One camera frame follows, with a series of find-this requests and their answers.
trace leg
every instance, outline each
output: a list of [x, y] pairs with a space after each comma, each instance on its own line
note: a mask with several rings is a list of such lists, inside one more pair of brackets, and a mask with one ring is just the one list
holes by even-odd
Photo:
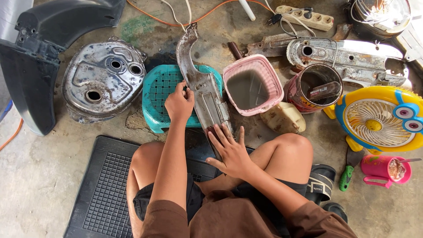
[[[250, 154], [250, 158], [277, 179], [305, 184], [313, 163], [313, 148], [307, 138], [288, 133], [259, 146]], [[242, 182], [241, 179], [222, 174], [197, 184], [204, 194], [208, 194], [213, 190], [231, 190]]]
[[132, 234], [134, 237], [141, 236], [143, 222], [135, 213], [134, 203], [132, 201], [140, 189], [154, 183], [164, 145], [163, 142], [145, 143], [135, 151], [132, 157], [126, 183], [126, 199], [128, 201], [129, 218], [131, 219]]

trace pink mug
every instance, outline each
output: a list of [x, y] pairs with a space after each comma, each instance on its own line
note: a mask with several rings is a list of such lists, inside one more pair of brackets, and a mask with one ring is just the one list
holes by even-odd
[[[378, 185], [382, 187], [389, 188], [392, 183], [406, 183], [411, 177], [411, 166], [408, 162], [402, 163], [405, 168], [404, 177], [398, 181], [395, 181], [389, 175], [389, 163], [393, 160], [397, 159], [399, 161], [405, 160], [402, 157], [398, 156], [387, 156], [387, 155], [367, 155], [364, 156], [361, 160], [360, 166], [361, 170], [366, 177], [364, 177], [363, 181], [366, 184], [370, 185]], [[370, 179], [376, 180], [385, 180], [386, 183], [378, 183], [378, 182], [371, 182]]]

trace paint can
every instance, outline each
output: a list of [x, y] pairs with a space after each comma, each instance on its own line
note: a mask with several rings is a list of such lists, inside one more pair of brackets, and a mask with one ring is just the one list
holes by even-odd
[[[306, 97], [309, 90], [330, 82], [338, 82], [341, 85], [335, 96], [318, 100], [309, 100]], [[290, 79], [283, 90], [285, 102], [294, 104], [302, 114], [308, 114], [335, 104], [341, 98], [343, 82], [341, 76], [331, 66], [312, 64]]]

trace power strip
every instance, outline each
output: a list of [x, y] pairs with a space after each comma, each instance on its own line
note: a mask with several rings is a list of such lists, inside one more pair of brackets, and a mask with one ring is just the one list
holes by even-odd
[[[276, 8], [275, 12], [280, 13], [280, 14], [284, 14], [284, 13], [287, 13], [287, 12], [295, 10], [295, 9], [297, 9], [297, 8], [282, 5], [282, 6], [278, 6]], [[307, 18], [304, 17], [305, 12], [307, 12], [307, 11], [300, 10], [300, 11], [293, 11], [289, 14], [295, 16], [302, 23], [304, 23], [306, 26], [311, 27], [311, 28], [324, 30], [324, 31], [328, 31], [330, 28], [332, 28], [333, 17], [328, 16], [328, 15], [322, 15], [322, 14], [316, 13], [316, 12], [312, 12], [311, 18], [307, 19]], [[295, 20], [293, 17], [291, 17], [289, 15], [285, 15], [285, 16], [283, 16], [283, 18], [286, 19], [287, 21], [289, 21], [290, 23], [299, 24], [297, 20]]]

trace pink plastic basket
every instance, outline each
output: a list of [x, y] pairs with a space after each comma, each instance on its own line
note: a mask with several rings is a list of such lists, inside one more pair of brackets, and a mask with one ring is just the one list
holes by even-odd
[[[227, 82], [233, 76], [243, 72], [254, 71], [261, 77], [261, 86], [264, 86], [268, 93], [268, 99], [262, 104], [257, 105], [252, 109], [239, 109], [234, 102], [231, 94], [227, 88]], [[250, 55], [248, 57], [239, 59], [223, 69], [223, 82], [225, 90], [228, 93], [229, 100], [235, 106], [236, 110], [243, 116], [252, 116], [258, 113], [263, 113], [269, 110], [274, 105], [280, 103], [283, 99], [283, 89], [276, 75], [275, 70], [270, 65], [270, 62], [263, 55]]]

